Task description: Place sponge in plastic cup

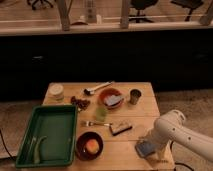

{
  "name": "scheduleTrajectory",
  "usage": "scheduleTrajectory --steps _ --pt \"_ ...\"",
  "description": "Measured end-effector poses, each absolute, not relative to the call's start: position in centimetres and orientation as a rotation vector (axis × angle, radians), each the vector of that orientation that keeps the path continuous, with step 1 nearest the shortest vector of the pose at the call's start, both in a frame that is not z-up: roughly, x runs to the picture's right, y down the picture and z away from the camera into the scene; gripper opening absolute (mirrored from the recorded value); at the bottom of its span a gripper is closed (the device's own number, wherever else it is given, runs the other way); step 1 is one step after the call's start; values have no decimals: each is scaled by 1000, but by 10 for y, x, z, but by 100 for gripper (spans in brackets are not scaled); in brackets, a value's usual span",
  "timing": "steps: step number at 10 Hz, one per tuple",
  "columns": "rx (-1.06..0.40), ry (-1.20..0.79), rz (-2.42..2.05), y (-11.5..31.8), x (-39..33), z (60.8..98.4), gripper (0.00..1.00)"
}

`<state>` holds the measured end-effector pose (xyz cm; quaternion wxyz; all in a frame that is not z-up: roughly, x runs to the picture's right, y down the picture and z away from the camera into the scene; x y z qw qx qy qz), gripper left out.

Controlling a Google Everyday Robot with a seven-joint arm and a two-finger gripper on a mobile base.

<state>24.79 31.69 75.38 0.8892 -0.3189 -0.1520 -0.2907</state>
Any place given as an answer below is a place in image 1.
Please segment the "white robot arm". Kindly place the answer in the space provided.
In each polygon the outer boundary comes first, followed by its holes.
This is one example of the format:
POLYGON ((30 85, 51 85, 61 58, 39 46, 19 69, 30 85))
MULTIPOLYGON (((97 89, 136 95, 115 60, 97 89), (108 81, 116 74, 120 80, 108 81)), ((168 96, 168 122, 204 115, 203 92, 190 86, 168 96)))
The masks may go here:
POLYGON ((168 141, 175 141, 204 159, 213 162, 213 138, 184 126, 185 115, 179 110, 170 110, 154 121, 145 139, 162 150, 168 141))

